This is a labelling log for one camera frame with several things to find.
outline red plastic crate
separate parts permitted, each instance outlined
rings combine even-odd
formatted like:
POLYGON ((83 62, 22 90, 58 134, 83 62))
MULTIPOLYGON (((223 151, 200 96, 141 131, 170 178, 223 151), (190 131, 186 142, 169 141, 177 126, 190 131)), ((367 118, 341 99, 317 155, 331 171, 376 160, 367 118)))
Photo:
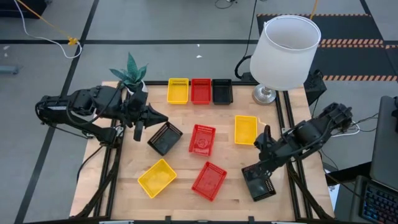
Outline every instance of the red plastic crate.
POLYGON ((192 190, 212 202, 225 177, 225 170, 210 162, 206 162, 195 183, 193 183, 192 190))
POLYGON ((211 101, 211 79, 192 78, 191 101, 193 104, 209 104, 211 101))
POLYGON ((210 156, 213 149, 216 129, 204 125, 195 124, 193 127, 189 152, 201 156, 210 156))

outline silver lamp base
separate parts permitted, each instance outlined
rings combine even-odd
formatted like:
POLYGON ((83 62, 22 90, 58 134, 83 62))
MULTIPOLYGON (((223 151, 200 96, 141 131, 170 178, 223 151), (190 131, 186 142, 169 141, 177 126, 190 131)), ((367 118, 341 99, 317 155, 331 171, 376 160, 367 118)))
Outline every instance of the silver lamp base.
POLYGON ((259 84, 254 88, 252 96, 257 104, 267 105, 275 100, 276 91, 259 84))

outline yellow basket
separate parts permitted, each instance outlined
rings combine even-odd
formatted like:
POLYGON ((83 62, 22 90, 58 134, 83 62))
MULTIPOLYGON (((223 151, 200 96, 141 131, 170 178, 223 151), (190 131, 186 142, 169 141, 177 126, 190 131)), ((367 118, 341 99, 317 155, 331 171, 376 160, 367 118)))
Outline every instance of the yellow basket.
POLYGON ((147 192, 150 198, 159 194, 171 181, 177 177, 174 170, 161 159, 155 163, 145 174, 138 178, 138 183, 147 192))
POLYGON ((253 145, 257 138, 255 116, 235 116, 235 144, 253 145))
POLYGON ((167 89, 167 102, 170 104, 187 104, 189 80, 187 78, 170 78, 167 89))

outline plastic basket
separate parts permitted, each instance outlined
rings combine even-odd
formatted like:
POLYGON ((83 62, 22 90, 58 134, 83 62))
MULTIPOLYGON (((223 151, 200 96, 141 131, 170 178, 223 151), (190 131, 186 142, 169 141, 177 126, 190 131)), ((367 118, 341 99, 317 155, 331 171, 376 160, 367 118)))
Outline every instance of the plastic basket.
POLYGON ((253 145, 257 138, 255 116, 235 116, 235 144, 253 145))
POLYGON ((213 103, 229 105, 233 103, 232 81, 230 79, 213 79, 213 103))
POLYGON ((210 156, 213 149, 216 129, 208 126, 195 124, 193 127, 189 152, 201 156, 210 156))
POLYGON ((189 80, 187 78, 170 78, 167 89, 167 102, 170 104, 187 104, 189 80))
POLYGON ((212 202, 225 177, 225 170, 210 162, 206 162, 195 183, 193 183, 192 190, 212 202))
POLYGON ((251 197, 255 202, 271 197, 276 194, 275 188, 270 179, 262 180, 256 174, 256 165, 242 169, 244 180, 248 185, 251 197))
POLYGON ((177 174, 161 159, 155 163, 147 172, 138 178, 138 183, 149 195, 154 198, 159 194, 171 181, 176 178, 177 174))
POLYGON ((164 156, 181 138, 182 132, 166 122, 148 141, 148 145, 164 156))
POLYGON ((211 101, 211 79, 193 78, 191 81, 191 101, 193 104, 209 104, 211 101))

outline wooden tabletop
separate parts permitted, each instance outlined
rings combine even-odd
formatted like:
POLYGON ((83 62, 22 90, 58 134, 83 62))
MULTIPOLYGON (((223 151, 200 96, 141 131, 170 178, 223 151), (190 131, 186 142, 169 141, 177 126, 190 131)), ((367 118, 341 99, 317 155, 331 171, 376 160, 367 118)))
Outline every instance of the wooden tabletop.
MULTIPOLYGON (((116 86, 116 82, 103 84, 116 86)), ((253 202, 241 173, 241 168, 258 161, 259 150, 254 146, 234 143, 235 115, 257 116, 263 123, 271 126, 274 139, 280 137, 275 103, 267 106, 257 105, 251 96, 253 88, 253 86, 233 86, 234 102, 229 106, 220 106, 212 103, 210 105, 193 105, 191 102, 186 105, 170 105, 166 102, 167 86, 148 86, 148 102, 155 110, 168 116, 169 121, 183 132, 183 136, 162 157, 147 144, 147 141, 163 124, 147 128, 142 134, 141 142, 133 140, 134 129, 126 130, 111 218, 164 220, 165 216, 171 215, 172 220, 245 221, 248 220, 248 216, 254 216, 256 221, 294 220, 285 167, 277 169, 271 177, 277 192, 276 195, 258 202, 253 202), (188 152, 195 124, 216 128, 213 152, 210 157, 188 152), (177 178, 160 194, 151 199, 137 180, 161 158, 165 159, 174 169, 177 178), (191 190, 192 184, 206 161, 210 161, 228 172, 213 202, 191 190)), ((310 119, 304 89, 291 90, 289 95, 295 122, 310 119)), ((285 113, 283 97, 282 108, 285 113)), ((99 119, 96 124, 106 127, 110 125, 110 120, 99 119)), ((258 133, 263 130, 264 126, 258 124, 258 133)), ((89 140, 85 158, 97 148, 97 140, 89 140)), ((98 188, 103 157, 104 150, 92 158, 81 171, 71 215, 80 212, 98 188)), ((314 153, 306 158, 303 161, 303 166, 309 191, 323 209, 329 215, 334 216, 319 154, 314 153)), ((101 214, 104 214, 106 207, 106 200, 103 202, 101 214)), ((304 217, 302 203, 300 209, 302 217, 304 217)))

